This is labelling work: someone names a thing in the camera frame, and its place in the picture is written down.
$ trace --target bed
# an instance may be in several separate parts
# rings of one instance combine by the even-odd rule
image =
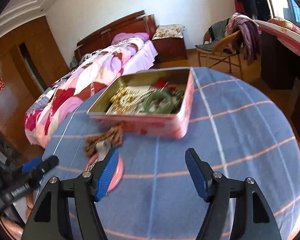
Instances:
[[[74,51],[79,66],[53,83],[25,113],[28,141],[45,148],[59,124],[84,100],[120,75],[153,66],[155,31],[154,15],[139,11],[79,41]]]

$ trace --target pink pillow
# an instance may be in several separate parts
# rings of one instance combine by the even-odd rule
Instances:
[[[284,28],[287,28],[297,34],[300,35],[300,28],[296,25],[294,25],[292,22],[286,20],[286,19],[282,19],[282,18],[273,18],[273,19],[270,19],[268,20],[269,23],[273,23],[273,24],[276,24],[280,27],[284,27]]]
[[[124,41],[128,38],[133,38],[133,37],[140,38],[140,39],[142,39],[143,42],[146,42],[149,40],[148,33],[119,33],[113,38],[111,45],[118,44],[121,41]]]

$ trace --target wooden headboard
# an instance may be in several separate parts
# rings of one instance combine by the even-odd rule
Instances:
[[[151,39],[156,29],[153,14],[145,16],[144,10],[132,13],[109,23],[79,41],[74,51],[75,58],[79,62],[84,54],[110,46],[114,36],[119,33],[147,32]]]

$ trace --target pillow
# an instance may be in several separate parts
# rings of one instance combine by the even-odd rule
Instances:
[[[287,28],[288,30],[291,30],[297,34],[300,35],[300,28],[296,25],[294,25],[292,22],[286,20],[286,19],[282,19],[282,18],[273,18],[268,20],[269,23],[273,23],[275,25],[278,25],[280,27],[284,27]]]
[[[148,33],[119,33],[116,36],[114,36],[111,45],[118,44],[121,41],[124,41],[128,38],[137,37],[142,39],[143,42],[146,42],[149,40],[149,34]]]
[[[184,26],[181,24],[159,25],[152,40],[165,38],[183,38]]]

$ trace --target blue checkered tablecloth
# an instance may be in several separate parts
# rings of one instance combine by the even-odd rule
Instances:
[[[185,164],[193,147],[203,161],[228,178],[253,177],[286,240],[300,212],[300,151],[293,131],[277,106],[251,85],[207,68],[193,68],[194,100],[187,134],[180,140],[125,134],[118,148],[124,160],[119,185],[96,204],[110,240],[190,239],[207,211]],[[42,180],[77,177],[88,158],[85,139],[103,132],[88,118],[98,96],[83,102],[58,127],[43,159],[60,164]],[[224,239],[230,236],[230,202]],[[74,239],[81,239],[74,201],[69,200]]]

